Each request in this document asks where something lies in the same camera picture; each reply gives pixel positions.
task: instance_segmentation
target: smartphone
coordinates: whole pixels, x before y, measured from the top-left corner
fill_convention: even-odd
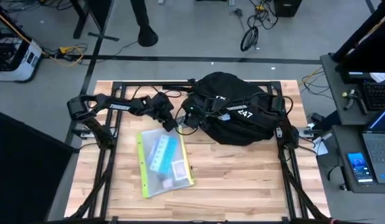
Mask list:
[[[371,171],[369,170],[367,163],[364,160],[364,156],[361,152],[348,153],[348,160],[358,184],[374,184],[374,179],[371,175]]]

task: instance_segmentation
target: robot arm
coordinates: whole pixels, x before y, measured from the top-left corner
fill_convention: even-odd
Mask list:
[[[174,107],[164,93],[157,93],[153,98],[144,96],[130,100],[104,94],[80,95],[69,100],[67,106],[71,119],[86,125],[94,133],[97,144],[102,149],[114,147],[114,138],[109,127],[101,125],[95,119],[97,113],[104,109],[127,111],[135,116],[148,115],[162,123],[167,131],[178,125],[170,113]]]

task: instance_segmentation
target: plastic zipper bag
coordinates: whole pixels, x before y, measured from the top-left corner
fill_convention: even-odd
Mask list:
[[[194,184],[183,136],[175,130],[143,131],[137,135],[137,150],[144,198]]]

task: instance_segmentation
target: gray floor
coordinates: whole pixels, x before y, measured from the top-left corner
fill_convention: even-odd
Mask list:
[[[159,35],[154,47],[143,48],[138,44],[122,51],[120,55],[138,56],[193,56],[193,57],[255,57],[319,59],[320,55],[334,52],[370,15],[365,0],[303,1],[294,18],[280,19],[272,30],[260,29],[260,50],[241,52],[239,42],[243,30],[231,9],[224,2],[194,2],[193,0],[167,0],[159,6],[147,0],[153,29]],[[251,15],[248,1],[236,1],[243,9],[244,18]],[[379,0],[373,0],[375,6]],[[77,15],[70,9],[39,8],[31,12],[13,14],[23,29],[44,47],[87,43],[91,54],[96,38],[87,32],[97,32],[89,18],[79,40],[72,33]],[[129,1],[115,0],[108,23],[107,35],[119,37],[119,42],[105,40],[100,54],[111,55],[122,46],[134,42],[138,33]],[[136,62],[111,61],[96,64],[88,88],[91,93],[97,80],[185,80],[201,78],[214,71],[229,72],[243,79],[296,80],[311,74],[320,65],[269,64],[269,63],[211,63],[211,62]],[[61,67],[52,60],[43,60],[36,78],[26,84],[0,83],[0,111],[51,136],[64,141],[70,119],[66,102],[78,95],[87,66]],[[324,77],[317,85],[327,85]],[[324,116],[335,110],[332,100],[322,96],[302,93],[307,114]],[[80,141],[75,139],[73,146]],[[70,166],[58,191],[50,219],[64,214],[74,167]],[[341,220],[373,218],[369,222],[385,223],[385,195],[352,194],[339,190],[342,177],[334,171],[331,182],[323,179],[330,211]]]

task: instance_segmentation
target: white number 247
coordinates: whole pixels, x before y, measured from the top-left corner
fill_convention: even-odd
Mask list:
[[[248,111],[246,111],[246,110],[239,110],[238,113],[241,114],[241,115],[243,115],[243,116],[246,117],[246,118],[249,118],[250,116],[253,115],[253,113],[248,112]]]

